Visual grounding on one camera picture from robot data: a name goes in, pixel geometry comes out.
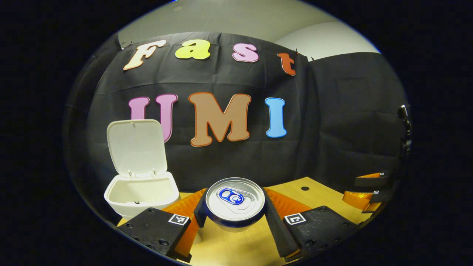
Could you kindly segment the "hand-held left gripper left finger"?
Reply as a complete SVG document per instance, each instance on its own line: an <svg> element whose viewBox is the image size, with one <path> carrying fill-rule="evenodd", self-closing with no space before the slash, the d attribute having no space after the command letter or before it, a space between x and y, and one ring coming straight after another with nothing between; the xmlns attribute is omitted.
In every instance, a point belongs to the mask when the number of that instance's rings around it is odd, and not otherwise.
<svg viewBox="0 0 473 266"><path fill-rule="evenodd" d="M163 210L147 208L118 229L155 252L189 262L200 228L198 220L205 218L198 214L205 192L201 189Z"/></svg>

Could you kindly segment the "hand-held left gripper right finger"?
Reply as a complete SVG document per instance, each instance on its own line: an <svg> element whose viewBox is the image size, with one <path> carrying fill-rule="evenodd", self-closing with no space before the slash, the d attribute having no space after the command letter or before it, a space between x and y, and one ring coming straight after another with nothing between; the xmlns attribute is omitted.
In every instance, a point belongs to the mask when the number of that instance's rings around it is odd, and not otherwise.
<svg viewBox="0 0 473 266"><path fill-rule="evenodd" d="M311 208L267 187L263 191L265 217L286 262L321 254L360 228L327 206Z"/></svg>

